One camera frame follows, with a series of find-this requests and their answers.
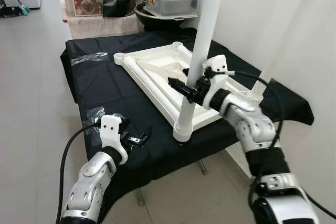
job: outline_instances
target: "table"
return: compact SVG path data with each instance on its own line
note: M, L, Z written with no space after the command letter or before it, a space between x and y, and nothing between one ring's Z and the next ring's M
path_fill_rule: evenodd
M116 52L133 52L159 47L180 41L189 50L193 49L196 30L151 31L135 35L77 39L66 42L66 50L61 55L71 93L78 103L80 116L85 123L88 111L104 107L105 113L121 113L132 120L128 131L139 136L149 126L153 127L151 139L144 148L137 149L129 156L113 176L108 187L99 216L101 222L111 206L126 193L148 184L183 166L217 153L237 142L235 131L224 120L218 120L193 132L191 140L183 147L176 144L173 129L126 71L114 64ZM108 57L100 61L94 59L71 65L71 60L96 52L107 52ZM229 70L240 70L253 74L260 71L235 56L224 46L212 41L209 57L226 55ZM247 88L253 80L235 77ZM311 125L314 121L309 103L282 84L272 81L272 87L284 101L285 119ZM263 112L277 121L276 102L266 92L261 103ZM85 135L88 158L100 148L101 142L94 134Z

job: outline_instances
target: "black pot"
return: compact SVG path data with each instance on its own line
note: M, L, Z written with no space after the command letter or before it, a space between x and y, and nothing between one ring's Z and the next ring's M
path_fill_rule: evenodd
M138 4L134 7L134 12L139 21L144 25L145 30L178 30L184 18L159 19L143 9L145 3Z

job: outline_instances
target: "tiled floor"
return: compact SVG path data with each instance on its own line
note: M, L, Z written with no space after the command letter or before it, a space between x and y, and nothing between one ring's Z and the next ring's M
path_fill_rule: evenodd
M59 56L71 39L58 0L27 17L0 19L0 217L7 224L54 223L61 154L81 127ZM66 161L65 195L86 161L82 137ZM120 199L104 223L253 223L246 184L223 158L184 167Z

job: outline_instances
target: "white pole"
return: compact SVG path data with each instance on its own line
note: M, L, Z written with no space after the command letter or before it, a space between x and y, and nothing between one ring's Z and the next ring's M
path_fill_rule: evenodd
M202 12L186 83L189 87L194 87L196 81L203 74L202 63L207 59L220 4L221 0L202 0ZM194 110L195 103L190 104L184 98L180 116L174 124L173 136L177 141L186 142L189 140L193 132L192 119Z
M260 74L260 77L265 81L269 82L274 76L274 73L277 67L280 65L284 57L286 56L286 51L295 38L297 32L300 30L302 26L305 24L303 23L302 17L307 13L314 5L315 0L301 0L298 8L296 9L285 33L282 36L282 39L279 42L279 45L273 55L273 58L268 63L267 67L263 69ZM251 91L249 92L249 97L252 99L257 99L261 101L263 98L263 92L265 91L266 87L261 82L257 81Z

